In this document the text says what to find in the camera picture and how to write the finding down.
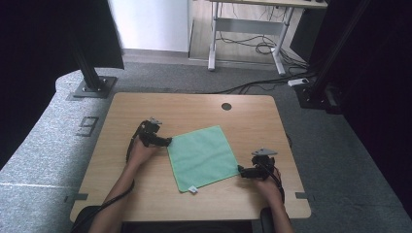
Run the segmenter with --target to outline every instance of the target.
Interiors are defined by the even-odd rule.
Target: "white wall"
[[[191,0],[109,0],[123,49],[189,51]]]

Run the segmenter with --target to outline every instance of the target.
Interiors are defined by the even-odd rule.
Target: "person's right arm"
[[[274,173],[274,175],[280,180],[280,175],[278,175],[276,172]],[[291,222],[289,220],[288,214],[286,213],[285,205],[282,202],[281,192],[276,186],[275,181],[273,181],[273,179],[270,177],[264,181],[258,179],[254,179],[253,181],[260,194],[267,201],[267,204],[269,204],[273,216],[275,232],[293,232]]]

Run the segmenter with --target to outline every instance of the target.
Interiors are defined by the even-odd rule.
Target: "forearm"
[[[269,202],[272,212],[275,232],[289,233],[293,232],[291,221],[286,213],[285,205],[282,201],[273,200]]]
[[[133,183],[138,167],[126,165],[118,181],[107,195],[107,202],[127,191]],[[96,215],[89,232],[120,232],[122,214],[127,205],[129,195],[121,198]]]

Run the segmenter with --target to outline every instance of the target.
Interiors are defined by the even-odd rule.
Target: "person's left arm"
[[[130,153],[129,161],[124,166],[118,181],[115,183],[104,202],[107,202],[127,191],[132,185],[133,179],[136,176],[139,167],[156,151],[157,148],[146,148],[142,141],[137,138]],[[121,221],[123,212],[127,205],[127,199],[128,195],[99,212],[94,218],[89,232],[120,232]]]

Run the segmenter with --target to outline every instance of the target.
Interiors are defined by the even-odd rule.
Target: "background desk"
[[[215,70],[216,61],[216,32],[239,32],[239,33],[252,33],[263,35],[275,35],[279,36],[279,40],[276,42],[277,46],[272,49],[273,59],[275,60],[278,73],[281,76],[286,75],[282,61],[279,57],[279,52],[282,44],[285,40],[286,33],[288,31],[289,24],[294,8],[311,8],[311,9],[324,9],[327,7],[327,3],[324,1],[318,3],[315,0],[210,0],[213,4],[212,15],[212,40],[209,48],[209,64],[208,70]],[[245,20],[238,18],[224,18],[219,16],[219,3],[236,3],[236,4],[250,4],[250,5],[264,5],[264,6],[279,6],[287,7],[286,15],[283,22],[272,22],[262,20]]]
[[[229,103],[231,110],[223,110],[223,103]],[[124,167],[130,137],[149,117],[163,122],[158,132],[162,137],[220,125],[238,163],[245,167],[252,166],[252,151],[276,150],[289,216],[310,216],[307,200],[295,196],[304,190],[272,97],[118,93],[80,188],[88,197],[76,201],[72,220],[83,207],[103,202]],[[135,180],[125,221],[257,219],[266,206],[252,182],[240,176],[201,187],[196,195],[180,193],[165,148],[141,167]]]

